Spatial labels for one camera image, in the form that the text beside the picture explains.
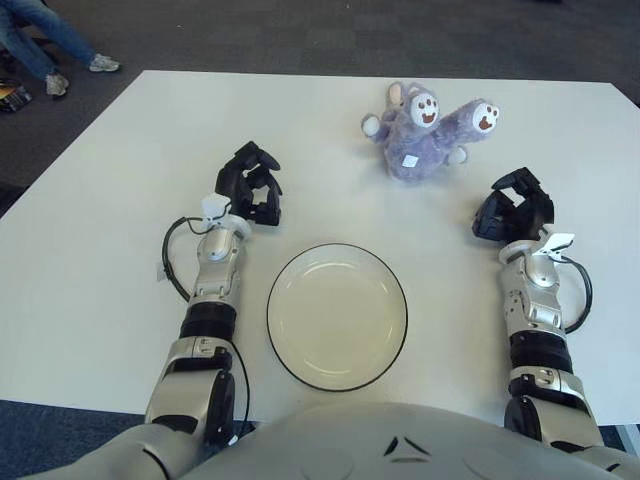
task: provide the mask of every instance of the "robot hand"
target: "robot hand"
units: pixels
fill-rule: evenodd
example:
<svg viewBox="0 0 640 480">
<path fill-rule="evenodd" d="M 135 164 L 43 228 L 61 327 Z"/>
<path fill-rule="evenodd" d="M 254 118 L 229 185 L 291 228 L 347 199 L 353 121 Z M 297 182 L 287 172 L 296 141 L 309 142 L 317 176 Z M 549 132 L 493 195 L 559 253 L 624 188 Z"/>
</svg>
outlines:
<svg viewBox="0 0 640 480">
<path fill-rule="evenodd" d="M 277 226 L 282 189 L 271 170 L 280 170 L 278 162 L 255 143 L 248 142 L 220 170 L 216 193 L 231 199 L 230 213 L 257 224 Z M 254 204 L 253 190 L 264 186 L 268 188 L 267 201 Z"/>
</svg>

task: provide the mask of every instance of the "jeans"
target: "jeans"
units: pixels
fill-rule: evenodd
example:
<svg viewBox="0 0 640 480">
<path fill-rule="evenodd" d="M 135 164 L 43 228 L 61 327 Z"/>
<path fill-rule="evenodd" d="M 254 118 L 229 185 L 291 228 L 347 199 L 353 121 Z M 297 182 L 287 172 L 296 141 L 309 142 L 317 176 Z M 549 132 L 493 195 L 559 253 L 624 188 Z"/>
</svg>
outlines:
<svg viewBox="0 0 640 480">
<path fill-rule="evenodd" d="M 37 78 L 46 80 L 55 64 L 29 35 L 17 27 L 14 15 L 42 31 L 69 55 L 89 66 L 96 52 L 84 38 L 41 0 L 0 0 L 0 43 Z"/>
</svg>

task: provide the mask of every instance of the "plush bunny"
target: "plush bunny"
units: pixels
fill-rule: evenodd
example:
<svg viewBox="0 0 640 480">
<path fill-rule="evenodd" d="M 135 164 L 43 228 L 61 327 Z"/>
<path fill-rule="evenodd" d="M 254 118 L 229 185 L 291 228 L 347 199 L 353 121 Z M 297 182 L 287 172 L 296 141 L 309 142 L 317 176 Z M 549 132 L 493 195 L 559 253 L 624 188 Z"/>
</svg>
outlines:
<svg viewBox="0 0 640 480">
<path fill-rule="evenodd" d="M 369 114 L 361 126 L 370 140 L 383 144 L 389 173 L 410 182 L 428 177 L 442 164 L 465 162 L 462 145 L 484 140 L 499 114 L 497 107 L 478 99 L 440 119 L 433 92 L 418 83 L 406 87 L 395 82 L 382 119 Z"/>
</svg>

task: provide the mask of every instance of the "white table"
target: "white table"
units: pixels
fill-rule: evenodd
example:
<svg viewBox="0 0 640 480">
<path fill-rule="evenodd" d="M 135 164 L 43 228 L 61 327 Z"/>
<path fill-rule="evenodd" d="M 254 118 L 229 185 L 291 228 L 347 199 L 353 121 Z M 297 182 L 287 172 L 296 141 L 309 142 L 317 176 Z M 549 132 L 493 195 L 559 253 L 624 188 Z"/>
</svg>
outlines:
<svg viewBox="0 0 640 480">
<path fill-rule="evenodd" d="M 414 187 L 391 181 L 360 119 L 381 113 L 389 79 L 144 72 L 0 221 L 0 398 L 141 413 L 185 303 L 156 278 L 160 246 L 233 152 L 252 139 L 282 164 L 279 228 L 247 244 L 237 343 L 252 386 L 251 418 L 305 407 L 393 400 L 501 423 L 507 337 L 498 247 L 471 234 L 503 174 L 528 166 L 556 204 L 568 255 L 592 275 L 586 325 L 569 336 L 576 374 L 600 424 L 640 422 L 640 111 L 613 86 L 429 79 L 448 113 L 486 97 L 502 115 L 470 161 Z M 192 235 L 172 257 L 190 285 Z M 408 336 L 393 367 L 351 393 L 315 391 L 271 349 L 273 280 L 300 251 L 345 242 L 380 256 L 400 280 Z M 562 267 L 567 318 L 582 307 Z M 236 415 L 244 409 L 242 372 Z"/>
</svg>

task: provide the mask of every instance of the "shoe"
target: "shoe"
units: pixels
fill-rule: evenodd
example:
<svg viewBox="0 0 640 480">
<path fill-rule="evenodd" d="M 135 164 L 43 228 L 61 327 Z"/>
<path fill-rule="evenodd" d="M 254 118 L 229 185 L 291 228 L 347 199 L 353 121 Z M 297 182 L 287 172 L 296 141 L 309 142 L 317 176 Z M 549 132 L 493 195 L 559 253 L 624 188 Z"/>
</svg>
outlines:
<svg viewBox="0 0 640 480">
<path fill-rule="evenodd" d="M 69 81 L 59 73 L 47 75 L 47 95 L 62 97 L 67 93 Z"/>
<path fill-rule="evenodd" d="M 111 57 L 100 55 L 99 53 L 93 58 L 89 70 L 92 72 L 115 72 L 120 68 L 120 64 Z"/>
</svg>

